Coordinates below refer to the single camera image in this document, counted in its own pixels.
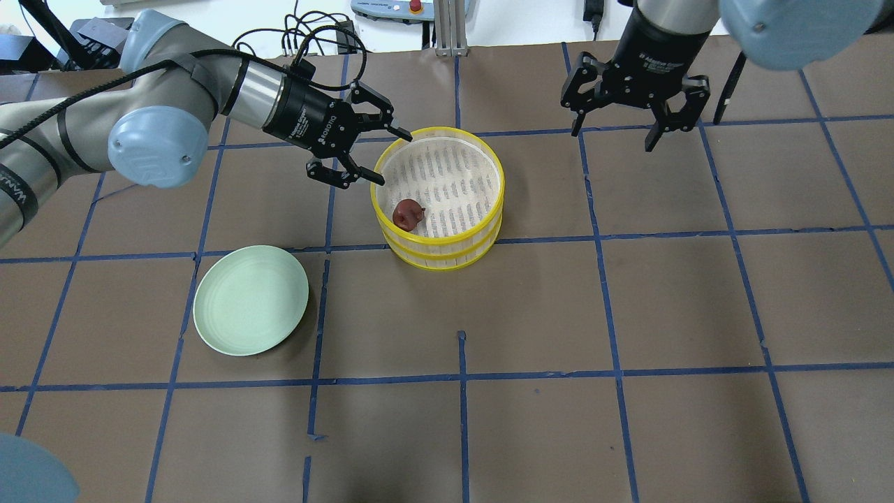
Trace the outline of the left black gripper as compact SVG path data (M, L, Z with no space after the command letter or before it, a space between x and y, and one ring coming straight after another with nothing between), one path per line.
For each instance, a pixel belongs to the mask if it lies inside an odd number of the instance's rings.
M386 96L360 80L349 83L344 100L311 86L316 67L310 61L289 66L296 77L282 77L264 133L312 153L306 163L307 176L317 182L346 190L360 179L383 186L386 179L355 162L351 156L361 133L386 131L412 141L409 131L394 118L394 107ZM376 112L357 112L355 105L370 105ZM324 159L335 159L342 170L326 168Z

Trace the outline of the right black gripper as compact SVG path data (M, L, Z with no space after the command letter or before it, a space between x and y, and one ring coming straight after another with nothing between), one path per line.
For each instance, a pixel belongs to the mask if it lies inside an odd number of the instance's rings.
M692 130L711 96L711 84L706 75L690 76L689 69L708 36L709 29L680 31L634 7L608 63L581 52L569 70L561 106L573 115L572 137L578 137L589 112L610 101L652 111L645 152L652 152L665 133ZM671 111L667 100L680 92L684 104Z

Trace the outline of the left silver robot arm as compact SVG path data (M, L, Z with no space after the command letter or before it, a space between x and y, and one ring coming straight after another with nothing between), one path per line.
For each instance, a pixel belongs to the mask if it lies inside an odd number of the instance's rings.
M306 48L290 66L227 47L158 10L138 13L122 76L66 99L2 105L1 240L7 243L73 176L116 171L141 186L187 184L223 115L310 152L307 175L345 189L384 177L351 157L358 137L412 136L392 102L359 79L314 82Z

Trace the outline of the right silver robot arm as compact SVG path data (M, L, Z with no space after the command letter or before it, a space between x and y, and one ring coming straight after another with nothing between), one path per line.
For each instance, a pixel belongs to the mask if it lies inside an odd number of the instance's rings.
M582 52L562 87L571 135L608 105L649 110L651 152L664 134L696 127L711 96L706 75L690 69L716 24L740 46L713 121L724 118L746 63L796 71L825 61L892 20L891 1L629 1L631 13L613 57Z

